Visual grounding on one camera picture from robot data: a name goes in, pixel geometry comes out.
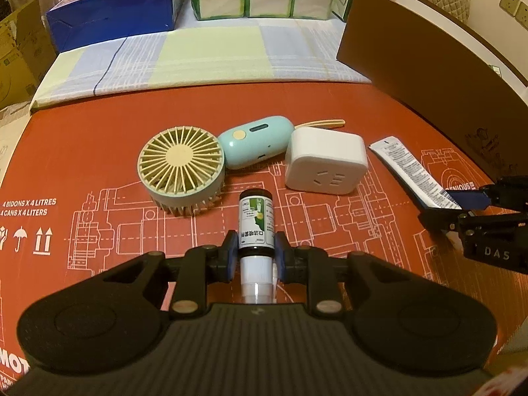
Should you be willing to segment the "dark spray bottle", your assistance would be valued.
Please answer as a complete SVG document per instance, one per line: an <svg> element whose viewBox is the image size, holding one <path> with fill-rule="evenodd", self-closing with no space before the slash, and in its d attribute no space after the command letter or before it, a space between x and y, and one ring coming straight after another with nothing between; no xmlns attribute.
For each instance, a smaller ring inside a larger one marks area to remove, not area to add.
<svg viewBox="0 0 528 396"><path fill-rule="evenodd" d="M238 257L241 287L247 304L273 302L275 217L272 194L247 189L239 196Z"/></svg>

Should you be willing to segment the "white cream tube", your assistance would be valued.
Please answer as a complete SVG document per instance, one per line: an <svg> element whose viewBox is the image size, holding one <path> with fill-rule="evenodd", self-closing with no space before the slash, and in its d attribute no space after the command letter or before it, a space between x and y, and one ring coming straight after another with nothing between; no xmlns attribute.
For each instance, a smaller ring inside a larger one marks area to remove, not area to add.
<svg viewBox="0 0 528 396"><path fill-rule="evenodd" d="M462 209L397 137L378 140L369 149L398 176L425 208Z"/></svg>

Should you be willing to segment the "mint handheld fan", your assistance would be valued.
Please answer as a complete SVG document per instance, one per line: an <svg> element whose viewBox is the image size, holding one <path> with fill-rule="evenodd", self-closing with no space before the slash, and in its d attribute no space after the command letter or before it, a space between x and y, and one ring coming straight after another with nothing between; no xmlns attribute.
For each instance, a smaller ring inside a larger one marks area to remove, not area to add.
<svg viewBox="0 0 528 396"><path fill-rule="evenodd" d="M196 215L218 200L227 170L240 170L284 154L294 130L335 129L343 119L295 125L272 115L219 136L195 126L161 131L141 149L137 173L158 208L174 216Z"/></svg>

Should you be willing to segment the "white smart socket cube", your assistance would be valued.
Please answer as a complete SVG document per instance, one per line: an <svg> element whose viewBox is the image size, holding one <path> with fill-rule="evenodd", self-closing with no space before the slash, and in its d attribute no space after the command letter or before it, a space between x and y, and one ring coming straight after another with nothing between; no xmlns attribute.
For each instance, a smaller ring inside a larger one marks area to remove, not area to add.
<svg viewBox="0 0 528 396"><path fill-rule="evenodd" d="M284 184L293 190L347 195L368 170L361 136L301 127L292 133L285 153Z"/></svg>

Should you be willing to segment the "red Motul cardboard mat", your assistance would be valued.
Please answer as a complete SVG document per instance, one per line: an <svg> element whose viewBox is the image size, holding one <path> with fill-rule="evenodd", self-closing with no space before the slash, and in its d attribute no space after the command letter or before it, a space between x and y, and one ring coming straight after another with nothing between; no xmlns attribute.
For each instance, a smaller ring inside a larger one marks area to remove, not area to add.
<svg viewBox="0 0 528 396"><path fill-rule="evenodd" d="M524 395L527 179L369 86L46 107L1 188L11 395Z"/></svg>

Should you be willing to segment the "brown open storage box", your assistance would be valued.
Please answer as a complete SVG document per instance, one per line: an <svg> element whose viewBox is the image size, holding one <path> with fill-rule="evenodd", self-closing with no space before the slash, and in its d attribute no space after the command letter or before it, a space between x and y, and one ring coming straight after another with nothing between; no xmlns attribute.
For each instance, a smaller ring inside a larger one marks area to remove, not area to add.
<svg viewBox="0 0 528 396"><path fill-rule="evenodd" d="M527 173L527 79L427 0L352 0L337 59L496 180Z"/></svg>

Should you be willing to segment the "plaid folded cloth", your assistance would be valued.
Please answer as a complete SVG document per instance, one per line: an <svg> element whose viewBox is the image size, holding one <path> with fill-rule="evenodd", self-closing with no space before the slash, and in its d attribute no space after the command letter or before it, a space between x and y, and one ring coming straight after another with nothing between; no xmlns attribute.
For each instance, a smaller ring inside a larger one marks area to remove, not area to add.
<svg viewBox="0 0 528 396"><path fill-rule="evenodd" d="M365 83L365 76L337 60L344 28L337 19L191 19L169 32L73 49L58 55L30 108L162 88Z"/></svg>

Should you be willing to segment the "blue flat puzzle box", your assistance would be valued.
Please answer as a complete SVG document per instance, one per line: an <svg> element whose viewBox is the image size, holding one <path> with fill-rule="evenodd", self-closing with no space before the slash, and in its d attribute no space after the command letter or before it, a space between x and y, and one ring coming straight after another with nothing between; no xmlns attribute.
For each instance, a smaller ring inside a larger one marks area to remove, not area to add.
<svg viewBox="0 0 528 396"><path fill-rule="evenodd" d="M172 30L184 0L61 0L47 13L60 52Z"/></svg>

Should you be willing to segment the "brown cardboard box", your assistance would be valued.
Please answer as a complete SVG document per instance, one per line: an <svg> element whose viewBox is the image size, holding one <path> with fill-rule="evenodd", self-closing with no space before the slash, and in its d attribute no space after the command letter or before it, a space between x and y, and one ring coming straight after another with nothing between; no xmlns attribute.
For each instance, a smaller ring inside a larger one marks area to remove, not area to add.
<svg viewBox="0 0 528 396"><path fill-rule="evenodd" d="M56 56L39 0L1 20L1 108L31 100Z"/></svg>

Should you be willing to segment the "wall socket plates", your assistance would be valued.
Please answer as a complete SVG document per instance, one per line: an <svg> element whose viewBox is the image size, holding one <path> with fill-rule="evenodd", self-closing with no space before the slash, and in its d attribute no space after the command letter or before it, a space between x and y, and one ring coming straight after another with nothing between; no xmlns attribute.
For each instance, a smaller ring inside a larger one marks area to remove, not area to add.
<svg viewBox="0 0 528 396"><path fill-rule="evenodd" d="M528 29L528 5L521 0L499 0L499 7Z"/></svg>

